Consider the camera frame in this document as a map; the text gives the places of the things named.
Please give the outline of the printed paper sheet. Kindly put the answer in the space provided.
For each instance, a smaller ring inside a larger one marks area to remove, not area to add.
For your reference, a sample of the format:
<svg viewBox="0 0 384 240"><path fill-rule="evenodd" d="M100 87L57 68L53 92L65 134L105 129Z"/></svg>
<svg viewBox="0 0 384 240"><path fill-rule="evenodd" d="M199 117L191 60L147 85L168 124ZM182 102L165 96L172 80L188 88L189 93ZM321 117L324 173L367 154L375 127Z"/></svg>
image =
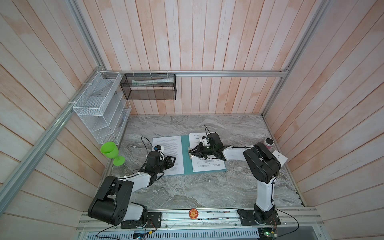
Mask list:
<svg viewBox="0 0 384 240"><path fill-rule="evenodd" d="M153 138L152 145L153 147L160 145L166 157L171 156L176 158L175 165L168 170L164 170L165 176L184 174L181 136Z"/></svg>

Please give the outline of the printed paper stack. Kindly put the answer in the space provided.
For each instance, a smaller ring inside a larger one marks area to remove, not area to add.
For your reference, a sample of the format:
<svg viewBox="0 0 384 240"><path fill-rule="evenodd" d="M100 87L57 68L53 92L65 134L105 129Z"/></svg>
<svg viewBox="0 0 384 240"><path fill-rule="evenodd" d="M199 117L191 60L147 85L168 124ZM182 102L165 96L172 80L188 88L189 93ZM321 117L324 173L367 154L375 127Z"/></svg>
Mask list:
<svg viewBox="0 0 384 240"><path fill-rule="evenodd" d="M205 136L204 133L200 134L189 134L190 150L195 148L200 143L200 138ZM198 158L190 154L192 161L192 171L193 173L203 173L203 172L212 172L212 171L226 171L226 166L224 161L214 159L214 156L208 156L207 159Z"/></svg>

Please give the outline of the green file folder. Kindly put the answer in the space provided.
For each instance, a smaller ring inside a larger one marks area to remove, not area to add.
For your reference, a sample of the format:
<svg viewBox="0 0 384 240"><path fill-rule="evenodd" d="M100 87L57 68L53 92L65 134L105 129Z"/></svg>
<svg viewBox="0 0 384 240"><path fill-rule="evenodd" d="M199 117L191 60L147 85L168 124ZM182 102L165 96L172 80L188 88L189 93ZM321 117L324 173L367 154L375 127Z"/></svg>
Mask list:
<svg viewBox="0 0 384 240"><path fill-rule="evenodd" d="M200 173L193 173L192 171L192 161L189 155L189 149L190 149L189 135L181 136L181 140L182 140L182 150L183 150L184 174L185 175L200 174ZM203 173L214 173L214 172L225 172L225 171L212 171L212 172L203 172Z"/></svg>

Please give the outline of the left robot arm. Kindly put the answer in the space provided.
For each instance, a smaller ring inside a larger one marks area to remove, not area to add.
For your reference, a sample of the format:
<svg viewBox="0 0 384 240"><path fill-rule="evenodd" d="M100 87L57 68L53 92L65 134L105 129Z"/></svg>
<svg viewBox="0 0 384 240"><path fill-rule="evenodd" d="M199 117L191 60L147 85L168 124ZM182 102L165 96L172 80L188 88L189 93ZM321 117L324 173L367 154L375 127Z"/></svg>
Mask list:
<svg viewBox="0 0 384 240"><path fill-rule="evenodd" d="M104 179L88 209L88 217L109 225L132 224L136 228L147 225L148 208L131 202L133 192L151 186L174 167L176 157L165 156L162 151L151 151L142 167L135 174Z"/></svg>

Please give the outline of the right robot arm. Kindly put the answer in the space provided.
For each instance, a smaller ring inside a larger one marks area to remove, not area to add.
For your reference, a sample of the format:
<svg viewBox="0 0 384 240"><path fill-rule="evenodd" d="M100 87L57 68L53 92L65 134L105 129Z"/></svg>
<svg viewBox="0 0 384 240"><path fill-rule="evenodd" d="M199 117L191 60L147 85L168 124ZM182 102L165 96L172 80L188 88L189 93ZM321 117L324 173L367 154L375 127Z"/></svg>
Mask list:
<svg viewBox="0 0 384 240"><path fill-rule="evenodd" d="M199 144L189 149L190 156L222 161L237 160L247 162L256 178L257 200L254 210L239 209L238 214L243 226L280 224L274 204L275 181L288 158L278 151L271 152L263 143L249 147L225 146L217 133L210 133L200 138Z"/></svg>

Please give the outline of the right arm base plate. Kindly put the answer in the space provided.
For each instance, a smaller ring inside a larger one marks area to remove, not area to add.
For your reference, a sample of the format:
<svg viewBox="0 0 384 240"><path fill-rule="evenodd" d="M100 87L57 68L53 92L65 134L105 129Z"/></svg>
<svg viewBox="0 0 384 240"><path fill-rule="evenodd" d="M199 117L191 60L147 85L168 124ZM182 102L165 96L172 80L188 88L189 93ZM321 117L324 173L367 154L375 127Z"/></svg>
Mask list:
<svg viewBox="0 0 384 240"><path fill-rule="evenodd" d="M280 217L274 208L268 212L238 209L237 213L240 216L242 226L281 225Z"/></svg>

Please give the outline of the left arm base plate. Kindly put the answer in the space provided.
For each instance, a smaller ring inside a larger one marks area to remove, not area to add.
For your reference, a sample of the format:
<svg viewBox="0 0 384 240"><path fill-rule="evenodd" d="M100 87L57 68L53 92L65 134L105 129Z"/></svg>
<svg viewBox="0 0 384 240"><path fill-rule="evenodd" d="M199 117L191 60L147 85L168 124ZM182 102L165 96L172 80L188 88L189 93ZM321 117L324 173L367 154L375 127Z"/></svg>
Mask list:
<svg viewBox="0 0 384 240"><path fill-rule="evenodd" d="M152 228L158 229L161 227L162 213L149 212L144 213L144 216L139 220L126 220L121 223L121 229L144 229Z"/></svg>

